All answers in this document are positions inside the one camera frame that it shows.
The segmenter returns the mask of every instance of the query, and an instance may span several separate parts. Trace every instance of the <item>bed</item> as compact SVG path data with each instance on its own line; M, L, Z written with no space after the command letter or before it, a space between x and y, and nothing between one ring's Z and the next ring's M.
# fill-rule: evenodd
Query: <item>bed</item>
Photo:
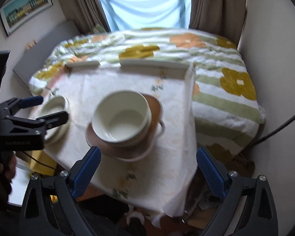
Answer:
M34 95L40 94L66 66L116 67L120 60L132 58L194 66L197 143L224 163L247 146L263 123L253 83L236 46L198 30L149 28L74 37L54 48L44 68L32 75L29 88Z

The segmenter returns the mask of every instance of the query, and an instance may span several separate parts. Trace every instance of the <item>framed picture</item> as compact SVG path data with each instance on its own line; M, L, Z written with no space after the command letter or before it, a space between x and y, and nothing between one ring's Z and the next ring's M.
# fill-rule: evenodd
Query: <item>framed picture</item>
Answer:
M9 0L0 9L2 24L10 35L30 18L51 7L51 0Z

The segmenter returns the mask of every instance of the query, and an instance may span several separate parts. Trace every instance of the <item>brown plate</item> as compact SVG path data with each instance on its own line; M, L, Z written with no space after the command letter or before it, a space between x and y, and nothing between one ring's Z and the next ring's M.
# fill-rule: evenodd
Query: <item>brown plate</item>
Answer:
M91 123L87 126L86 140L88 145L97 146L101 153L109 157L126 162L134 162L143 159L152 150L155 139L163 134L165 125L162 122L162 105L158 99L151 95L142 94L147 100L152 113L152 122L146 137L136 146L131 147L114 147L101 140L93 131ZM157 132L157 125L160 124L162 130Z

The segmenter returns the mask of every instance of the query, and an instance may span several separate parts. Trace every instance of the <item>screw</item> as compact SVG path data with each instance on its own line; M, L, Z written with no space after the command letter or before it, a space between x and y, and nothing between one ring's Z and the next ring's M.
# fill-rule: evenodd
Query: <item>screw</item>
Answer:
M31 178L31 180L37 180L38 179L38 174L33 174L30 178Z
M259 179L260 179L261 181L265 181L265 180L266 180L266 177L265 177L264 175L260 175L260 176L259 176Z
M63 170L60 172L60 176L63 176L63 177L67 176L68 174L69 172L67 170Z
M235 177L235 176L238 176L238 173L236 171L234 171L234 170L231 170L229 172L229 175L232 176L232 177Z

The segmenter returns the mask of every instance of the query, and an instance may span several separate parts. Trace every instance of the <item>headboard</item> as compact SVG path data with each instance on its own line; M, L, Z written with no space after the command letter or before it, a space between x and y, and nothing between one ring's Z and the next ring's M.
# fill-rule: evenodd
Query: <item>headboard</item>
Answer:
M54 47L61 41L71 39L79 34L80 32L73 21L66 21L56 26L34 47L24 53L13 68L13 72L28 86L31 76L37 70L43 68L46 58L51 54Z

